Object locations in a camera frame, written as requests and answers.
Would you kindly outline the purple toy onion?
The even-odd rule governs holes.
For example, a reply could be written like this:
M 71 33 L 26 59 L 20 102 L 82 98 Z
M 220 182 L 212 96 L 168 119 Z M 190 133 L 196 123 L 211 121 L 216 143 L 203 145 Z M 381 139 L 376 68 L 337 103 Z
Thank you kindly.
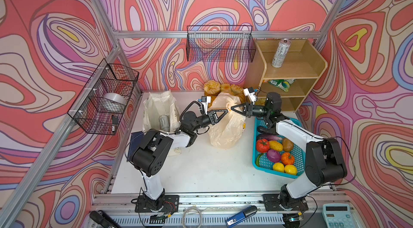
M 277 163 L 281 161 L 281 154 L 279 151 L 274 150 L 274 149 L 269 149 L 266 152 L 266 157 L 269 161 L 273 162 L 273 163 Z

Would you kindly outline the yellow toy lemon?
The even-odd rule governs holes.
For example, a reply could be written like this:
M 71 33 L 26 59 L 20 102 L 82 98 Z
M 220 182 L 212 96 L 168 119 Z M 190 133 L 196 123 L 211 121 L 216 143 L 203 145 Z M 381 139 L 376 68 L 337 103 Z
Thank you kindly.
M 298 171 L 294 165 L 285 165 L 284 171 L 286 174 L 296 176 Z
M 284 166 L 284 164 L 281 163 L 281 162 L 275 163 L 275 164 L 273 165 L 272 169 L 273 169 L 273 171 L 280 172 L 280 173 L 284 173 L 284 172 L 285 172 L 285 166 Z

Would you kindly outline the teal plastic basket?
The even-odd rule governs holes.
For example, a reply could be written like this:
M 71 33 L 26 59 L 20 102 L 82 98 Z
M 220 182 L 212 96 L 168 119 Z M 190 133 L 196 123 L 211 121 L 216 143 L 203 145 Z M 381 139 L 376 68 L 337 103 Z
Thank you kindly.
M 304 151 L 282 135 L 264 132 L 265 122 L 254 121 L 253 167 L 266 173 L 296 179 L 304 173 Z

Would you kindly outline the translucent beige plastic bag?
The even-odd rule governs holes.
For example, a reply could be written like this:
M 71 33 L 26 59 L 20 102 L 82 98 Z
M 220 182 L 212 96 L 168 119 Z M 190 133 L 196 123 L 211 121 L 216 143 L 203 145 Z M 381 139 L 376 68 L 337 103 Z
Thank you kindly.
M 212 125 L 207 132 L 210 143 L 219 149 L 230 149 L 234 147 L 245 130 L 246 117 L 233 110 L 232 106 L 241 104 L 238 96 L 229 93 L 220 93 L 212 103 L 212 110 L 228 110 L 228 113 L 215 125 Z

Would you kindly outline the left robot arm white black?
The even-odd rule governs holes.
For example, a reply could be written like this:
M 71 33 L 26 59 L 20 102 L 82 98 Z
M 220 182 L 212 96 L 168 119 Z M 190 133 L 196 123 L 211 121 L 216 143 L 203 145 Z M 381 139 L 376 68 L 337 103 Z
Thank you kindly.
M 202 111 L 197 116 L 193 111 L 186 111 L 180 117 L 180 127 L 175 132 L 150 130 L 144 134 L 130 158 L 130 163 L 141 173 L 145 185 L 137 200 L 138 210 L 158 212 L 171 205 L 166 202 L 159 175 L 169 152 L 192 146 L 199 135 L 198 130 L 219 123 L 227 113 L 228 110 L 219 109 Z

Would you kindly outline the white canvas tote bag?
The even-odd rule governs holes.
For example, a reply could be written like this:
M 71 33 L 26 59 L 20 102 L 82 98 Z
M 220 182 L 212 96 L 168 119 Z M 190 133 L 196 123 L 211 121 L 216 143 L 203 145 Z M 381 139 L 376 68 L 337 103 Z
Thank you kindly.
M 161 126 L 161 116 L 167 117 L 169 128 Z M 162 93 L 149 93 L 144 101 L 143 133 L 150 130 L 173 133 L 180 127 L 180 111 L 170 90 Z

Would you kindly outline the orange toy pumpkin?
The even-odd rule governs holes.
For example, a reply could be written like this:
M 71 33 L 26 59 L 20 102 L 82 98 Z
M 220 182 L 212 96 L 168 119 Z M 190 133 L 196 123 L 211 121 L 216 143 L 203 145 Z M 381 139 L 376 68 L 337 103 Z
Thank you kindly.
M 281 155 L 281 162 L 284 165 L 293 165 L 295 163 L 295 157 L 289 152 L 285 152 Z

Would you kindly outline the white energy drink can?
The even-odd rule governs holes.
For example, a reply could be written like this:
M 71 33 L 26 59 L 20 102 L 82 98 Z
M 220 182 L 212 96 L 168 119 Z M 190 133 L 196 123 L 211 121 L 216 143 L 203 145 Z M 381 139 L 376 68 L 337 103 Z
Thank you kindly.
M 160 129 L 165 132 L 170 131 L 170 118 L 168 115 L 160 115 L 159 117 Z

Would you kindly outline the blue black handheld tool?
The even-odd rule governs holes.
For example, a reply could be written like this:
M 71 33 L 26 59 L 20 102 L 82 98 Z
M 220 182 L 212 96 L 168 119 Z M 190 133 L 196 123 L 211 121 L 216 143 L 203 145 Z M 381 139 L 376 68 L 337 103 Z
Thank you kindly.
M 254 216 L 258 211 L 258 208 L 255 205 L 251 205 L 246 209 L 240 211 L 239 213 L 229 217 L 225 220 L 225 223 L 228 228 L 233 228 L 244 220 Z

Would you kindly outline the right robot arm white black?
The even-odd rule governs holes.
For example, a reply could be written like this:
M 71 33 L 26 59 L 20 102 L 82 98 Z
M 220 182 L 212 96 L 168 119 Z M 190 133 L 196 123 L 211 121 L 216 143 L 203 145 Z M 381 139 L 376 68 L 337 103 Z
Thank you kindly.
M 284 136 L 305 153 L 304 173 L 283 185 L 275 202 L 283 210 L 306 211 L 305 197 L 309 193 L 347 176 L 340 144 L 334 138 L 323 138 L 306 131 L 283 115 L 280 94 L 269 92 L 263 106 L 255 104 L 257 92 L 254 88 L 244 89 L 244 95 L 249 102 L 232 106 L 232 111 L 246 117 L 261 118 L 265 123 L 263 133 Z

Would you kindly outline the silver pink drink can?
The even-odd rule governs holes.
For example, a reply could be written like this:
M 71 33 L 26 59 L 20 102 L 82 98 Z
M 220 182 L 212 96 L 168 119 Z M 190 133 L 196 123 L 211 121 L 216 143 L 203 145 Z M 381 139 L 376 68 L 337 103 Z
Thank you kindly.
M 280 68 L 283 65 L 284 60 L 289 51 L 290 45 L 291 45 L 291 41 L 289 39 L 283 38 L 280 40 L 280 42 L 278 43 L 278 48 L 272 59 L 273 67 Z

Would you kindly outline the silver tape roll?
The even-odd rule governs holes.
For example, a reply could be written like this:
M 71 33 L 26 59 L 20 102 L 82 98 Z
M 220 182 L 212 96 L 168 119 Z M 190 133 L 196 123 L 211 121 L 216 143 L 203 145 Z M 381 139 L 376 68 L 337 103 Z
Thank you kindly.
M 106 93 L 102 99 L 102 106 L 110 113 L 121 113 L 126 106 L 126 98 L 117 93 Z

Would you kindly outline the brown toy potato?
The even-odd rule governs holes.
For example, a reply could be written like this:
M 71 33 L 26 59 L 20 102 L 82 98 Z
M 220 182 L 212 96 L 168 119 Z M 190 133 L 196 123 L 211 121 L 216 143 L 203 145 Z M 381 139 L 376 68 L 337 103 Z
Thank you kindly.
M 283 138 L 282 146 L 285 152 L 290 152 L 294 149 L 294 143 L 290 141 L 288 138 Z

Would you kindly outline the white calculator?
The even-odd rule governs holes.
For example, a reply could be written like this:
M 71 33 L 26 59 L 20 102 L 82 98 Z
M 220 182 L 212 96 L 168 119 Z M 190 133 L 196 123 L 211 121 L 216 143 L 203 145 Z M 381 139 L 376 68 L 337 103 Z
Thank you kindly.
M 328 203 L 323 205 L 323 219 L 328 228 L 355 228 L 356 223 L 350 212 L 350 205 Z

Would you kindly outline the dark blue notebook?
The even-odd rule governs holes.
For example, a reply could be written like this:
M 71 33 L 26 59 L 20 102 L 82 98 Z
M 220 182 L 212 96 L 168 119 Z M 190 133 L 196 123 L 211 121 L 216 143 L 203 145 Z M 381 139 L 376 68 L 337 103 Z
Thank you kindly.
M 138 148 L 140 141 L 142 140 L 144 135 L 145 134 L 142 131 L 133 132 L 131 134 L 131 138 L 130 138 L 129 145 L 128 145 L 128 150 L 126 153 L 127 161 L 132 160 L 132 156 L 135 153 L 136 149 Z

